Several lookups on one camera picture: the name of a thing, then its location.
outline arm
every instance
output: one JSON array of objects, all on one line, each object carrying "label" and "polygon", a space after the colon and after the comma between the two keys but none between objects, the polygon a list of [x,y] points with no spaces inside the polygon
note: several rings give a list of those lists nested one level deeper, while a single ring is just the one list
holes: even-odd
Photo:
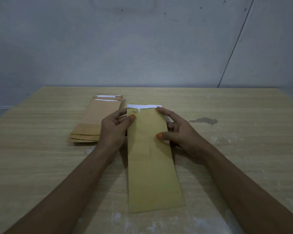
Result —
[{"label": "arm", "polygon": [[121,117],[126,108],[102,120],[94,151],[36,207],[5,233],[70,233],[85,209],[105,168],[124,142],[134,115]]},{"label": "arm", "polygon": [[172,132],[156,135],[161,140],[179,144],[194,160],[201,160],[232,213],[247,234],[293,234],[293,213],[231,163],[194,128],[172,111],[158,107],[175,123]]}]

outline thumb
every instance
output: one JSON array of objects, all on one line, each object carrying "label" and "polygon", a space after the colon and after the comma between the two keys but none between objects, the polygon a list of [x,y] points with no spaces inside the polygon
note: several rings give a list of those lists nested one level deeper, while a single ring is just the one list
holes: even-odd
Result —
[{"label": "thumb", "polygon": [[126,119],[124,119],[118,126],[120,127],[121,131],[123,133],[126,132],[128,127],[135,121],[136,116],[134,114],[128,116]]},{"label": "thumb", "polygon": [[179,140],[180,140],[178,132],[169,132],[169,131],[158,133],[156,135],[156,138],[158,138],[159,140],[170,140],[175,143],[179,143]]}]

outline white wall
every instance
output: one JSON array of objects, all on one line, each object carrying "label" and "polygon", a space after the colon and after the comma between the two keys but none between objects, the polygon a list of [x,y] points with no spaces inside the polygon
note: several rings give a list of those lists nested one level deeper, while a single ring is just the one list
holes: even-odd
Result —
[{"label": "white wall", "polygon": [[293,0],[254,0],[220,87],[293,87]]},{"label": "white wall", "polygon": [[251,2],[0,0],[0,105],[41,85],[217,87]]}]

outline wood grain tabletop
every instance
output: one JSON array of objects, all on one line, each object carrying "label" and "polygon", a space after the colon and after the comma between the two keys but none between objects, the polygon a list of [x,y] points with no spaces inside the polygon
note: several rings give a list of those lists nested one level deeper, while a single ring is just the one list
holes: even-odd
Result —
[{"label": "wood grain tabletop", "polygon": [[[67,138],[98,94],[175,111],[293,212],[293,99],[278,89],[43,87],[0,117],[0,233],[87,156]],[[242,233],[207,170],[172,152],[186,207],[128,214],[124,145],[74,233]]]}]

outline dark spot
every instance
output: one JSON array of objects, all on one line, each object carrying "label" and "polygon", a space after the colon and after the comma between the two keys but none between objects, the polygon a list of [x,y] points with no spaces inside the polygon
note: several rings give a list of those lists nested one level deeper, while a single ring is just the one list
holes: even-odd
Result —
[{"label": "dark spot", "polygon": [[218,123],[218,120],[217,119],[211,119],[211,118],[208,118],[208,117],[202,117],[202,118],[198,118],[198,119],[195,119],[195,120],[191,120],[189,122],[193,122],[193,123],[205,122],[207,124],[214,125],[214,124]]}]

